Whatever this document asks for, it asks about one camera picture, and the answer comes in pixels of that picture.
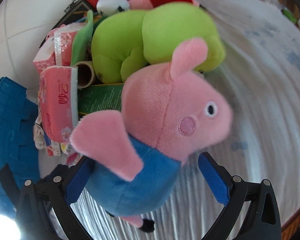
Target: tape roll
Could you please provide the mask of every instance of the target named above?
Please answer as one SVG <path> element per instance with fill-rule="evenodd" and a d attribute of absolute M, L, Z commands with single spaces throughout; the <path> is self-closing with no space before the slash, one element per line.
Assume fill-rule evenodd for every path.
<path fill-rule="evenodd" d="M 86 88 L 93 84 L 97 76 L 93 69 L 92 61 L 80 61 L 78 67 L 78 88 Z"/>

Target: blue shirt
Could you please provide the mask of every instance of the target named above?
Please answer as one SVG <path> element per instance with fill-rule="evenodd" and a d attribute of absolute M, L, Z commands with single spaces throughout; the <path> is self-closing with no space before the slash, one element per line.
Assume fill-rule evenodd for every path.
<path fill-rule="evenodd" d="M 181 162 L 173 160 L 129 136 L 144 167 L 131 182 L 124 181 L 100 163 L 86 185 L 89 194 L 114 216 L 133 216 L 159 208 L 169 197 Z"/>

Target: white plush toy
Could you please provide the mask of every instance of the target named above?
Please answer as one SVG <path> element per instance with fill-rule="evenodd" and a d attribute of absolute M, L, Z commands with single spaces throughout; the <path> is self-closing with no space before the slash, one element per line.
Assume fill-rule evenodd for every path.
<path fill-rule="evenodd" d="M 128 0 L 99 0 L 97 11 L 99 15 L 109 17 L 117 12 L 128 10 L 130 4 Z"/>

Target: pig plush arm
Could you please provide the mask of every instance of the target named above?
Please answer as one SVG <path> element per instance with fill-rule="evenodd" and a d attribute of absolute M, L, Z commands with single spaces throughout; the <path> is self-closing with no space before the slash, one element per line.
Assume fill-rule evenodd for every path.
<path fill-rule="evenodd" d="M 143 169 L 119 111 L 98 111 L 83 117 L 72 132 L 70 143 L 79 153 L 126 181 L 132 181 Z"/>

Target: blue rubber pad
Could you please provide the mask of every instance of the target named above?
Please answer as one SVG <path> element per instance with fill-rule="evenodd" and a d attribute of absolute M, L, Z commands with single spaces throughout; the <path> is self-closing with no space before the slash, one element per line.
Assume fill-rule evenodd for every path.
<path fill-rule="evenodd" d="M 226 183 L 203 154 L 199 155 L 198 165 L 218 203 L 226 206 L 230 201 L 230 192 Z"/>
<path fill-rule="evenodd" d="M 65 192 L 65 201 L 68 206 L 76 203 L 93 172 L 95 161 L 87 158 L 72 180 L 68 183 Z"/>

